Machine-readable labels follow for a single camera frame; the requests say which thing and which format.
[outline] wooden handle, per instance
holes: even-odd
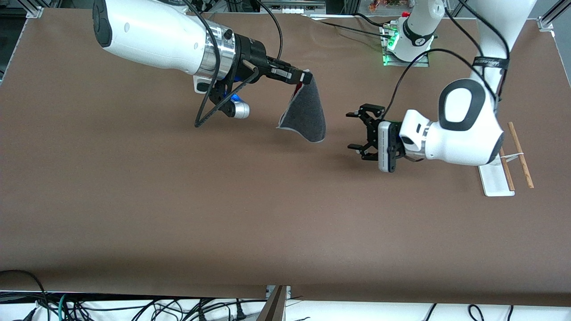
[[[508,181],[509,190],[513,192],[516,190],[516,188],[513,186],[512,175],[509,172],[508,162],[505,160],[504,156],[504,148],[502,147],[500,148],[501,165],[504,168],[505,179]]]
[[[513,127],[512,122],[508,123],[508,127],[509,127],[509,132],[512,135],[513,142],[516,144],[517,152],[523,153],[523,151],[521,149],[521,145],[520,145],[520,140],[517,139],[516,128]],[[518,158],[520,159],[521,169],[524,171],[524,176],[525,176],[525,180],[528,183],[528,187],[533,188],[532,176],[529,173],[529,168],[528,168],[528,164],[525,161],[525,156],[523,154],[520,154],[520,155],[518,155]]]

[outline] gray felt cloth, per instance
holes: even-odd
[[[325,139],[325,115],[315,77],[308,85],[302,85],[294,92],[278,128],[294,131],[311,143],[320,143]]]

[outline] brown tabletop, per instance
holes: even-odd
[[[213,19],[276,54],[269,16]],[[475,167],[401,160],[386,174],[347,150],[365,127],[345,113],[386,105],[403,68],[383,66],[373,36],[278,19],[282,59],[319,85],[323,143],[275,129],[292,86],[263,78],[241,93],[249,118],[195,129],[192,77],[105,52],[90,10],[29,20],[0,87],[0,268],[59,291],[257,297],[291,284],[305,299],[571,305],[571,90],[549,33],[525,25],[498,116],[536,188],[512,163],[516,196],[487,198]],[[437,33],[434,47],[475,55],[449,21]],[[436,120],[440,91],[469,75],[443,53],[430,64],[408,73],[389,118]],[[33,289],[0,279],[12,287]]]

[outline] teal cable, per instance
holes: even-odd
[[[65,299],[67,293],[62,295],[62,298],[59,300],[59,304],[58,304],[58,318],[59,321],[63,321],[63,316],[62,316],[62,309],[63,309],[63,300]]]

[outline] white floor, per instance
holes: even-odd
[[[234,302],[230,300],[217,300],[216,302]],[[108,301],[87,302],[85,307],[91,308],[117,308],[144,306],[149,301]],[[198,300],[181,300],[179,303],[184,310],[197,304]],[[262,310],[264,303],[242,304],[247,320],[255,320],[255,316]],[[429,303],[366,303],[366,302],[320,302],[289,300],[285,309],[285,321],[299,321],[309,317],[308,321],[422,321],[430,308]],[[33,303],[0,304],[0,321],[14,321],[23,319],[33,308]],[[430,321],[472,321],[467,311],[467,304],[438,304]],[[485,321],[505,321],[508,306],[481,305]],[[130,321],[139,309],[123,311],[90,311],[95,321]],[[154,309],[149,308],[139,321],[151,320]],[[231,306],[232,319],[236,315],[235,306]],[[228,320],[228,309],[222,307],[206,314],[208,321]],[[33,321],[47,320],[46,310],[39,308]],[[51,320],[58,320],[57,315],[51,315]],[[529,307],[516,306],[513,310],[512,321],[571,321],[571,307]],[[176,321],[169,314],[159,314],[157,321]]]

